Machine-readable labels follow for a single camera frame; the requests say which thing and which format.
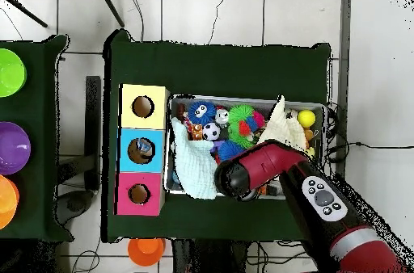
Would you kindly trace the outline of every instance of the orange cup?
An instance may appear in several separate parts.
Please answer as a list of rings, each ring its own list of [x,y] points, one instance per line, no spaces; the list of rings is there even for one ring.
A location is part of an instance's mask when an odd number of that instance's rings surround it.
[[[159,261],[165,250],[165,239],[130,239],[128,255],[139,266],[151,266]]]
[[[6,227],[16,213],[19,190],[16,185],[0,175],[0,229]]]

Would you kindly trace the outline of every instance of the green bowl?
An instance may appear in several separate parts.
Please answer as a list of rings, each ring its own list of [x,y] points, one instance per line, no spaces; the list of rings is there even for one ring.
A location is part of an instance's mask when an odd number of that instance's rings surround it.
[[[0,48],[0,97],[19,91],[26,82],[26,69],[17,54]]]

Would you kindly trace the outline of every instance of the round hole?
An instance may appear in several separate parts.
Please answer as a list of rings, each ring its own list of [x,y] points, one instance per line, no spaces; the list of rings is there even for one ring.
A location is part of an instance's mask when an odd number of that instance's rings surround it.
[[[136,164],[148,164],[155,155],[155,145],[145,137],[131,140],[128,145],[128,157]]]
[[[128,197],[136,204],[144,204],[150,198],[150,191],[144,184],[135,184],[128,190]]]
[[[154,112],[154,102],[148,96],[138,96],[133,101],[132,109],[136,116],[146,119]]]

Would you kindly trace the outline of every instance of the shape sorter box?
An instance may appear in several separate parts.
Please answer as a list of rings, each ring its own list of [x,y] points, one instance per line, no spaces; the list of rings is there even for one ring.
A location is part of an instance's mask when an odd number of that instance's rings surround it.
[[[122,89],[120,107],[122,128],[165,129],[169,96],[165,86],[121,84],[120,88]],[[150,112],[137,115],[135,102],[150,106]]]
[[[150,193],[144,204],[134,203],[129,191],[144,185]],[[163,176],[153,173],[124,172],[119,175],[117,215],[158,216],[164,203]]]
[[[117,152],[119,170],[115,199],[117,215],[157,216],[163,206],[168,96],[169,92],[163,86],[120,85],[120,137],[117,138],[120,152]],[[142,157],[145,157],[145,153],[137,148],[141,139],[145,139],[152,148],[151,159],[144,163]],[[142,198],[137,200],[131,196],[131,190],[137,188],[149,196],[145,202]]]

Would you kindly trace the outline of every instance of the gray bin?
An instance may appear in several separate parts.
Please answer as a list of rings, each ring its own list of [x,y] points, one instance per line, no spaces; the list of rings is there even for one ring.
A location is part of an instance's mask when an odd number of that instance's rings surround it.
[[[188,96],[182,94],[174,94],[170,97],[167,104],[168,112],[170,114],[170,119],[175,116],[177,111],[177,104],[182,103],[188,109],[194,101],[196,100],[205,100],[210,101],[214,105],[223,106],[226,109],[230,109],[233,106],[239,104],[249,104],[260,112],[265,119],[268,119],[273,106],[275,105],[275,100],[266,100],[266,99],[233,99],[233,98],[223,98],[223,97],[213,97],[213,96]],[[327,149],[327,108],[323,104],[318,103],[300,103],[300,102],[288,102],[285,101],[285,109],[292,109],[295,111],[301,111],[304,109],[309,109],[314,112],[316,121],[310,127],[310,129],[315,132],[319,131],[318,135],[310,140],[309,145],[315,149],[315,159],[322,165],[324,163],[324,157]],[[171,152],[171,135],[167,133],[166,139],[166,155],[165,155],[165,173],[164,173],[164,188],[170,193],[174,194],[184,194],[184,190],[179,184],[174,183],[172,180],[172,171],[174,166],[174,156]],[[260,198],[274,198],[272,196],[261,196]]]

